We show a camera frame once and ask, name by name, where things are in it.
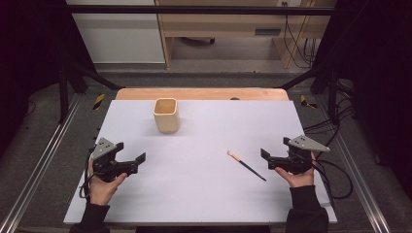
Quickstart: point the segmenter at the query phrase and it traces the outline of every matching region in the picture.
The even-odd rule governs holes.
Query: black sleeve
[[[110,233],[104,218],[110,206],[98,206],[86,203],[82,221],[70,228],[70,233]]]
[[[291,187],[293,209],[286,223],[287,233],[327,232],[327,211],[319,204],[315,186]]]

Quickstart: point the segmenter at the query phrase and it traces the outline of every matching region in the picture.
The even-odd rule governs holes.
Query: person's right hand
[[[93,162],[88,162],[88,172],[93,174]],[[119,185],[124,182],[127,178],[127,174],[122,173],[120,176],[110,183],[105,183],[100,180],[98,177],[93,176],[90,179],[90,203],[107,206],[110,199],[112,199],[115,192],[118,190]]]
[[[312,152],[312,159],[315,160],[315,154]],[[284,178],[291,187],[300,187],[314,184],[314,168],[307,170],[301,174],[290,174],[280,167],[276,167],[275,171]]]

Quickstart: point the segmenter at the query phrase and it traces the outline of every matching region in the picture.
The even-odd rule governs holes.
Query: beige cup
[[[173,98],[156,99],[154,103],[154,120],[161,133],[174,133],[180,126],[178,101]]]

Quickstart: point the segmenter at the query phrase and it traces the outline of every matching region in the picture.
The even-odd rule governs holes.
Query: black curtain
[[[64,0],[50,3],[66,4]],[[0,155],[26,115],[29,96],[58,83],[63,64],[77,62],[95,72],[72,15],[48,11],[43,4],[31,0],[0,3]],[[82,80],[81,74],[70,75],[77,83]]]
[[[333,42],[341,36],[339,31],[350,21],[336,18],[330,22],[317,64],[326,58]],[[393,168],[412,199],[411,39],[412,1],[368,1],[333,61],[333,68],[338,79],[353,81],[354,107],[371,145]]]

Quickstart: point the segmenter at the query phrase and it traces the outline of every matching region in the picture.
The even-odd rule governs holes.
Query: power outlet
[[[278,0],[276,7],[299,7],[302,0]]]

